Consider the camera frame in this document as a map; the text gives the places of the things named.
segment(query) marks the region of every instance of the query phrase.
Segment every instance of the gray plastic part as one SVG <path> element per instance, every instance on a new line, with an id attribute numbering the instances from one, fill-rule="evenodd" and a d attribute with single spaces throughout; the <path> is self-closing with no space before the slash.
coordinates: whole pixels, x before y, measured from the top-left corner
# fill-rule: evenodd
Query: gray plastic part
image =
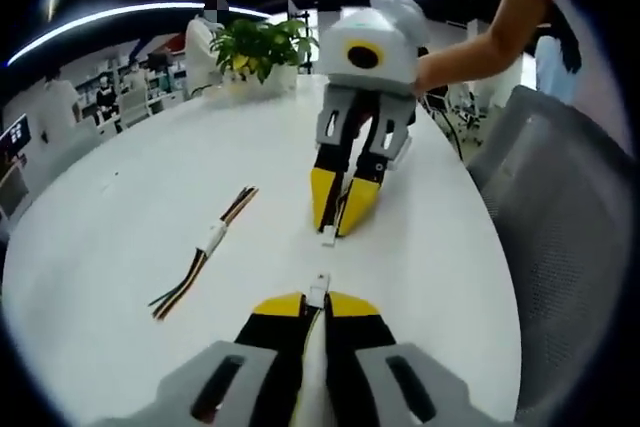
<path id="1" fill-rule="evenodd" d="M 91 427 L 202 427 L 191 410 L 209 379 L 231 358 L 241 363 L 215 417 L 216 427 L 248 427 L 274 350 L 219 341 L 169 374 L 156 400 L 127 419 L 105 419 Z"/>
<path id="2" fill-rule="evenodd" d="M 324 105 L 318 114 L 316 124 L 316 142 L 319 144 L 340 145 L 347 114 L 355 99 L 357 89 L 328 84 L 325 87 Z M 409 121 L 416 108 L 413 96 L 380 94 L 380 120 L 370 151 L 393 161 L 398 157 L 409 138 Z M 391 142 L 385 147 L 387 123 L 394 125 Z M 328 133 L 331 124 L 333 129 Z"/>
<path id="3" fill-rule="evenodd" d="M 404 360 L 424 386 L 435 407 L 435 417 L 428 427 L 496 427 L 516 426 L 498 422 L 479 411 L 469 402 L 467 385 L 445 367 L 413 344 L 363 349 L 356 352 L 378 413 L 380 427 L 415 427 L 409 407 L 389 362 Z"/>

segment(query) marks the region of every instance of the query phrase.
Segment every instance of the office desk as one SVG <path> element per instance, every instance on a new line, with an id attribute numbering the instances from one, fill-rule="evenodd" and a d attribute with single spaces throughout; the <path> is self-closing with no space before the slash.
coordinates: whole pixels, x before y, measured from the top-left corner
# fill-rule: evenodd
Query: office desk
<path id="1" fill-rule="evenodd" d="M 513 418 L 520 330 L 507 263 L 471 178 L 422 110 L 375 214 L 334 248 L 321 245 L 309 173 L 324 83 L 303 76 L 295 93 L 269 102 L 198 98 L 153 116 L 80 160 L 23 216 L 3 308 L 27 364 L 71 420 L 132 414 L 164 376 L 235 339 L 257 304 L 308 292 L 319 273 L 332 290 L 376 305 L 398 342 L 463 378 L 476 406 Z M 186 275 L 203 230 L 246 185 L 260 192 L 157 323 L 147 303 Z M 318 326 L 297 414 L 305 427 L 322 418 Z"/>

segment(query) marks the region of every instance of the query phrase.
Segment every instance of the person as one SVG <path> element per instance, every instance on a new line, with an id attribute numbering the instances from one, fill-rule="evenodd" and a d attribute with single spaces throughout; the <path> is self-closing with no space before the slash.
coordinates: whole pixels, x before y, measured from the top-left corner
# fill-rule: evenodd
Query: person
<path id="1" fill-rule="evenodd" d="M 136 59 L 132 59 L 129 67 L 131 71 L 125 76 L 124 84 L 129 90 L 148 88 L 147 72 L 140 68 Z"/>
<path id="2" fill-rule="evenodd" d="M 501 0 L 487 32 L 421 57 L 416 95 L 434 87 L 479 80 L 506 70 L 557 5 L 579 42 L 582 70 L 570 104 L 590 117 L 630 156 L 633 143 L 620 92 L 586 20 L 571 0 Z"/>
<path id="3" fill-rule="evenodd" d="M 38 112 L 40 138 L 45 144 L 61 144 L 69 139 L 80 122 L 78 92 L 68 80 L 60 80 L 60 69 L 45 77 L 45 95 Z"/>
<path id="4" fill-rule="evenodd" d="M 578 39 L 564 15 L 554 5 L 552 19 L 539 30 L 536 44 L 536 89 L 570 104 L 582 57 Z"/>
<path id="5" fill-rule="evenodd" d="M 187 25 L 185 33 L 185 66 L 187 71 L 187 92 L 194 92 L 215 83 L 218 56 L 211 52 L 213 33 L 223 26 L 204 17 L 203 13 L 194 17 Z"/>
<path id="6" fill-rule="evenodd" d="M 109 120 L 111 116 L 117 113 L 116 91 L 106 76 L 100 77 L 100 88 L 96 93 L 96 104 L 102 112 L 104 120 Z"/>

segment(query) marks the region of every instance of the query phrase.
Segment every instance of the robot eye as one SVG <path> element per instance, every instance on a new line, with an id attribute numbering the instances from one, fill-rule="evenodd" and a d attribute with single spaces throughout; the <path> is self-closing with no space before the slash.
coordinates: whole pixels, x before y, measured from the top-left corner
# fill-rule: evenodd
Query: robot eye
<path id="1" fill-rule="evenodd" d="M 361 69 L 373 69 L 380 63 L 378 54 L 367 47 L 351 47 L 347 57 L 353 65 Z"/>

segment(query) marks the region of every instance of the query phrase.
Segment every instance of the monitor screen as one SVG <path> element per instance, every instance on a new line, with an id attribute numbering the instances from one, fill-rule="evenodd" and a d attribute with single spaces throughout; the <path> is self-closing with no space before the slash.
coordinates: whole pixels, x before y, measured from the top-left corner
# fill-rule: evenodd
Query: monitor screen
<path id="1" fill-rule="evenodd" d="M 11 160 L 31 141 L 27 115 L 23 114 L 0 136 L 0 149 L 5 160 Z"/>

